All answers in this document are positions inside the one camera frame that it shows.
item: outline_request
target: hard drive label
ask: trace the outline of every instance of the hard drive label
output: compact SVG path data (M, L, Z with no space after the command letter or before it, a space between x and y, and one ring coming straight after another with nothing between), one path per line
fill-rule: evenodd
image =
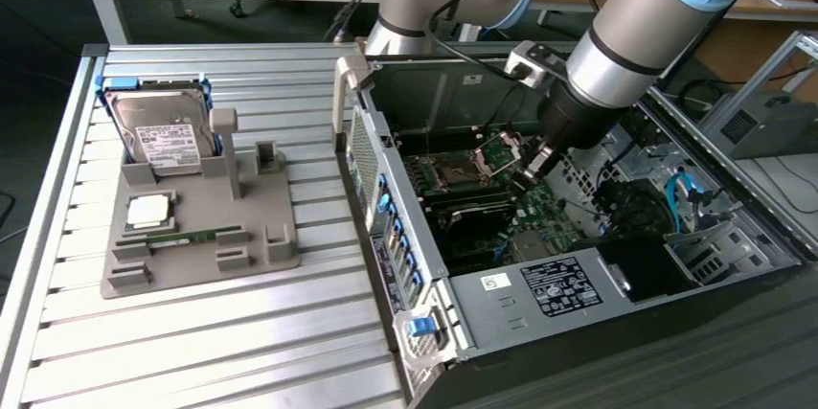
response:
M575 258L531 265L520 272L539 309L549 318L602 304L599 293Z
M136 135L152 168L201 163L192 125L137 126Z

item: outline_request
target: sticker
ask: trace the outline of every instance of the sticker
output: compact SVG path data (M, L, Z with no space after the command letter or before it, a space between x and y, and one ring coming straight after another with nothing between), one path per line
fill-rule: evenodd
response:
M575 258L520 269L539 309L553 318L602 304L599 294Z
M137 126L136 135L150 167L186 167L201 163L192 125Z
M483 76L463 76L463 85L479 85L483 82Z
M505 275L504 273L481 277L480 282L483 283L483 289L485 289L487 291L511 286L511 280L508 280L508 275Z

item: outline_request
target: floor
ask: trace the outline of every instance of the floor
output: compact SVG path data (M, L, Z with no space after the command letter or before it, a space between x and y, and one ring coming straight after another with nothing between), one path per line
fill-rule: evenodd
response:
M134 43L315 42L340 4L245 0L248 17L235 18L231 0L184 0L196 17L176 19L169 0L121 0ZM349 24L365 35L376 20L364 5ZM529 11L520 25L489 31L480 40L565 40L591 23L585 13L553 13L548 28ZM0 0L0 85L5 90L0 117L0 191L16 198L0 239L28 223L45 171L50 145L70 88L77 56L85 43L105 42L90 0ZM452 27L443 29L443 34ZM0 197L0 213L6 200ZM0 293L14 270L22 235L0 243Z

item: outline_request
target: green circuit board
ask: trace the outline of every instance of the green circuit board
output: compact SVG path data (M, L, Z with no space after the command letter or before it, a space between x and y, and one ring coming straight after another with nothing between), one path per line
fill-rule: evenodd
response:
M501 142L488 143L480 150L481 160L491 171L513 160ZM559 199L544 181L517 200L509 200L504 185L512 167L493 176L476 165L473 150L456 150L404 157L408 178L419 197L437 201L449 195L479 196L480 206L496 206L509 219L492 227L492 232L473 231L465 238L451 238L444 227L449 210L427 213L429 226L439 239L439 249L452 275L471 273L520 261L532 261L569 251L575 241L584 238L564 213ZM452 210L476 205L452 205Z

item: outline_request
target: white label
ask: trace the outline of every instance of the white label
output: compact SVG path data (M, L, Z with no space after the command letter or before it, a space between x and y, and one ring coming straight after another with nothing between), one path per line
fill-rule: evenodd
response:
M483 82L483 75L463 76L463 85L479 85Z
M480 282L483 283L483 289L485 289L487 291L511 286L511 280L508 280L508 275L505 275L504 273L481 277Z
M192 125L137 126L136 135L152 168L186 167L201 163Z

